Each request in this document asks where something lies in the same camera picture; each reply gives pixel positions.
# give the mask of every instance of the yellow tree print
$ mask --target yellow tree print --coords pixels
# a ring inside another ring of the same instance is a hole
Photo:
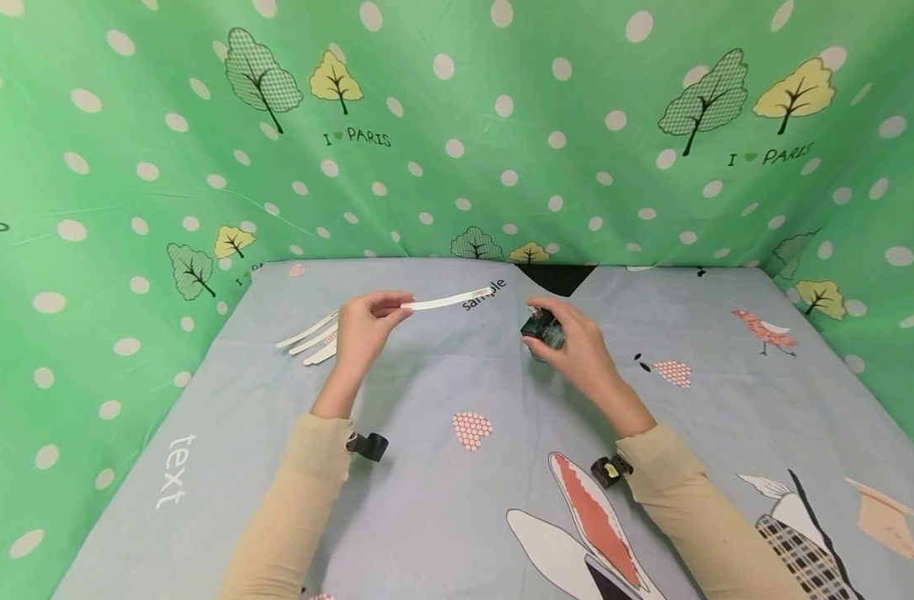
[[[799,282],[797,292],[800,299],[807,304],[807,309],[803,313],[805,315],[816,309],[840,321],[843,315],[847,314],[840,288],[834,282]]]
[[[753,112],[762,118],[783,119],[777,132],[783,135],[791,117],[804,118],[830,106],[836,93],[830,86],[831,75],[833,71],[823,66],[822,58],[810,58],[785,80],[767,89]]]
[[[217,258],[227,258],[232,253],[240,254],[243,258],[243,252],[240,248],[246,248],[256,241],[253,234],[244,232],[239,227],[229,227],[227,225],[219,228],[217,232],[217,242],[214,245],[214,255]]]
[[[532,262],[550,260],[550,254],[547,254],[543,246],[540,246],[537,242],[526,242],[526,244],[511,252],[509,258],[513,262],[525,262],[528,265]]]
[[[363,92],[360,83],[350,75],[347,65],[330,50],[323,53],[323,60],[310,76],[310,93],[323,100],[339,100],[343,114],[347,112],[347,100],[360,100]]]

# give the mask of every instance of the hand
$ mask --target hand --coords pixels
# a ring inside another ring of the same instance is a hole
[[[524,337],[522,342],[596,404],[621,437],[644,433],[657,425],[633,387],[620,377],[593,318],[555,297],[531,297],[527,304],[552,312],[563,327],[566,341],[559,349],[531,337]]]

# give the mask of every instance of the bird print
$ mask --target bird print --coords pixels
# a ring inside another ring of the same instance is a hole
[[[747,326],[747,329],[751,330],[751,333],[762,341],[762,352],[760,354],[767,354],[767,344],[770,343],[771,346],[777,347],[781,353],[790,354],[791,356],[797,355],[792,350],[786,349],[797,345],[797,340],[787,335],[790,332],[789,327],[774,326],[773,323],[762,320],[748,310],[734,310],[733,314],[739,317],[743,324]]]

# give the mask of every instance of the rabbit ear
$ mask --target rabbit ear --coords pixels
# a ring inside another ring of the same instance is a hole
[[[507,511],[507,525],[533,567],[577,600],[603,600],[587,570],[587,549],[568,532],[523,511]]]

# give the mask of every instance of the green polka dot fabric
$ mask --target green polka dot fabric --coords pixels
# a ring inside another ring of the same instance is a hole
[[[914,441],[914,0],[0,0],[0,598],[262,262],[432,255],[761,265]]]

